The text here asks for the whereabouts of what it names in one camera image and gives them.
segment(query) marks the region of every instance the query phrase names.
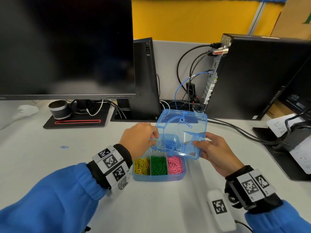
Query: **white tracker device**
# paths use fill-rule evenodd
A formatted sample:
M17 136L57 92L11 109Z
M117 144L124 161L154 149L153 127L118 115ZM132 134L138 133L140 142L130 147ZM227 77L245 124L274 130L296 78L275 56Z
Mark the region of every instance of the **white tracker device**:
M220 232L236 230L234 219L229 211L224 195L220 189L207 193L207 203Z

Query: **hand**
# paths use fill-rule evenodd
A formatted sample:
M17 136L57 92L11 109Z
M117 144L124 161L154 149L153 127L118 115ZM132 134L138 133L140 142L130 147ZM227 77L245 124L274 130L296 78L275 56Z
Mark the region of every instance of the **hand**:
M207 159L223 177L243 168L245 165L235 156L223 137L206 133L211 141L194 141L195 147L203 149L201 157Z
M121 137L119 144L123 145L131 154L132 161L141 157L149 148L156 144L159 138L158 128L148 123L138 123L126 129Z

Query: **cylindrical speaker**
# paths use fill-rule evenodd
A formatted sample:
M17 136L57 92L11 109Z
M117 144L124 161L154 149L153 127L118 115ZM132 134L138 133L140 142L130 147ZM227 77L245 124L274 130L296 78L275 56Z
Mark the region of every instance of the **cylindrical speaker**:
M49 104L49 109L56 120L62 120L71 116L71 109L67 101L53 101Z

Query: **cardboard box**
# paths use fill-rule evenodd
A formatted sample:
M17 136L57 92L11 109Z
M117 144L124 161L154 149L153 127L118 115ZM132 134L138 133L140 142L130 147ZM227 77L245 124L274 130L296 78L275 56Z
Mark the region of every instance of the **cardboard box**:
M268 115L272 119L275 119L292 113L294 113L292 110L290 110L280 101L276 100L270 107L270 109L267 111L266 115Z
M311 39L311 0L287 0L272 37Z

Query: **person's left hand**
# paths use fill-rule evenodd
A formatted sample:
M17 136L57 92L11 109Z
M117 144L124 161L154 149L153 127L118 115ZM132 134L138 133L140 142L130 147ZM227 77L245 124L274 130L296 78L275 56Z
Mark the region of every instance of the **person's left hand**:
M155 140L150 140L154 138L159 138L159 132L156 126L151 126L149 122L138 123L124 131L119 144L123 145L129 151L134 161L141 157L151 146L156 144Z

